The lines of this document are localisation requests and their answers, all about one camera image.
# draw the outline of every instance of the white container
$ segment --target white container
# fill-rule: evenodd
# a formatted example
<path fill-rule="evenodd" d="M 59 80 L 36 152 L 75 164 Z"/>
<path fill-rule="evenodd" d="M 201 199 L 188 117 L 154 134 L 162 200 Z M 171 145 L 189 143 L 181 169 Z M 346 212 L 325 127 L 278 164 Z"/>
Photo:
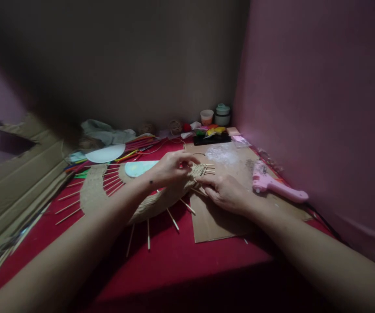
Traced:
<path fill-rule="evenodd" d="M 202 119 L 203 126 L 209 126 L 212 124 L 213 111 L 212 110 L 203 110 L 200 112 L 200 117 Z"/>
<path fill-rule="evenodd" d="M 223 103 L 218 104 L 216 107 L 215 124 L 219 126 L 226 126 L 231 120 L 231 108 Z"/>

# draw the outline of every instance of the red table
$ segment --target red table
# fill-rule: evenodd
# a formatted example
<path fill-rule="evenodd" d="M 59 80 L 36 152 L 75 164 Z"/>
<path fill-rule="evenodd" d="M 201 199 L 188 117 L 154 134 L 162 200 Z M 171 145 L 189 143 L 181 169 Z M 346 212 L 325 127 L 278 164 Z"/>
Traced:
<path fill-rule="evenodd" d="M 159 160 L 166 152 L 182 148 L 182 144 L 167 142 L 157 152 L 144 155 L 140 160 Z M 76 201 L 76 197 L 57 199 L 78 191 L 80 187 L 65 188 L 51 203 L 46 214 L 1 267 L 0 287 L 83 216 L 78 212 L 55 226 L 57 221 L 78 208 L 73 206 L 54 215 Z M 271 309 L 277 305 L 303 305 L 302 308 L 309 306 L 311 310 L 323 301 L 284 261 L 275 245 L 261 231 L 245 237 L 195 244 L 192 218 L 184 204 L 179 201 L 171 212 L 180 232 L 177 233 L 166 213 L 150 219 L 151 251 L 148 251 L 146 222 L 137 224 L 128 259 L 125 254 L 130 227 L 124 230 L 109 256 L 76 296 L 72 305 L 74 310 L 103 312 L 119 307 L 142 311 L 184 311 L 189 307 L 203 306 L 203 303 L 212 303 L 212 307 L 219 305 L 221 309 L 230 304 L 237 308 L 251 305 L 250 301 L 253 302 L 256 294 L 250 292 L 257 286 L 258 294 L 264 297 Z M 321 222 L 311 220 L 308 224 L 332 236 Z"/>

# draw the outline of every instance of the pink hot glue gun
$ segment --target pink hot glue gun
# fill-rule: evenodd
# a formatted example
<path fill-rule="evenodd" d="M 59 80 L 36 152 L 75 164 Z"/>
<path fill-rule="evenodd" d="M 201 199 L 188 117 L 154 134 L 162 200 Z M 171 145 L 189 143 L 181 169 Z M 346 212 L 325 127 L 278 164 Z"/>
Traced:
<path fill-rule="evenodd" d="M 264 192 L 267 189 L 271 189 L 279 195 L 296 203 L 303 203 L 309 199 L 306 192 L 297 191 L 287 187 L 267 174 L 267 166 L 262 161 L 255 163 L 252 179 L 252 187 L 258 193 L 260 191 Z"/>

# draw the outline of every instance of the white paper circle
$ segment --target white paper circle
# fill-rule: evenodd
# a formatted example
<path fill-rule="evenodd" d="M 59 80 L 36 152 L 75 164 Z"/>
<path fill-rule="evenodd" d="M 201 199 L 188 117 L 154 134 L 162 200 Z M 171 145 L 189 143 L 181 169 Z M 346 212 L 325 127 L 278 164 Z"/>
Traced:
<path fill-rule="evenodd" d="M 119 158 L 125 151 L 125 144 L 113 145 L 86 154 L 86 158 L 93 163 L 107 163 Z"/>

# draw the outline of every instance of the yellow item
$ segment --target yellow item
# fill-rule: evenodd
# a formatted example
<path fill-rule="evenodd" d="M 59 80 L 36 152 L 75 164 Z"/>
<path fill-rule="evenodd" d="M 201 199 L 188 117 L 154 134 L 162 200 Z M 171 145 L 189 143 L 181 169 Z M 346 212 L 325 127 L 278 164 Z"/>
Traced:
<path fill-rule="evenodd" d="M 226 128 L 223 127 L 223 126 L 219 126 L 219 127 L 211 128 L 211 129 L 209 129 L 209 130 L 206 132 L 206 135 L 208 135 L 208 136 L 213 136 L 213 135 L 215 135 L 215 134 L 220 135 L 220 134 L 222 134 L 225 130 L 226 130 Z"/>

